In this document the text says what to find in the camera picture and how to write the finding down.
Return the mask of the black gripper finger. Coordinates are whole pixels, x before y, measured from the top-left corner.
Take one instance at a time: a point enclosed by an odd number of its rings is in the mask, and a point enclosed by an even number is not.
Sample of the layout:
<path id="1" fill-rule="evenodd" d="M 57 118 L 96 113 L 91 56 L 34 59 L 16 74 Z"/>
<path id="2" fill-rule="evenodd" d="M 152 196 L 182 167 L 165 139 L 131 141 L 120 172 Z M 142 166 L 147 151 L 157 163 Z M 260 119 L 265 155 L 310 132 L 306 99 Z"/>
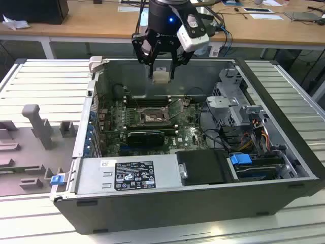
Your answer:
<path id="1" fill-rule="evenodd" d="M 148 78 L 153 78 L 153 65 L 158 55 L 158 38 L 156 32 L 146 34 L 133 33 L 132 45 L 139 63 L 149 67 Z"/>
<path id="2" fill-rule="evenodd" d="M 186 52 L 183 51 L 180 55 L 177 54 L 177 49 L 170 47 L 169 51 L 172 56 L 172 62 L 170 65 L 170 79 L 174 79 L 175 69 L 180 65 L 187 65 L 190 59 L 192 58 L 194 51 Z"/>

